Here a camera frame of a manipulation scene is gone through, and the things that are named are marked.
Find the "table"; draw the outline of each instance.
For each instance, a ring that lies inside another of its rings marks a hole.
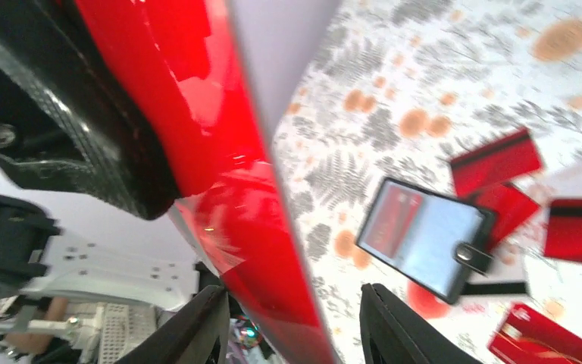
[[[400,273],[353,246],[383,176],[452,193],[446,161],[521,126],[546,173],[582,159],[582,2],[345,1],[273,144],[344,362],[363,362],[363,283],[408,299]],[[521,251],[530,304],[582,337],[582,265],[542,259],[534,246]],[[498,363],[486,344],[503,310],[430,323]]]

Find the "tablecloth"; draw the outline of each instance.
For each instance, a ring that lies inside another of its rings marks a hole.
[[[363,283],[408,300],[405,277],[353,246],[382,178],[452,194],[447,161],[519,127],[529,128],[543,173],[582,159],[582,2],[343,3],[273,148],[344,362],[364,362]],[[508,239],[516,249],[518,235]],[[530,304],[582,337],[582,265],[520,249]],[[504,309],[430,323],[480,361],[498,363],[487,342]]]

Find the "card holder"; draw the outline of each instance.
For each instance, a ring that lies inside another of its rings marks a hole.
[[[469,274],[492,261],[494,221],[489,209],[387,177],[356,244],[453,304]]]

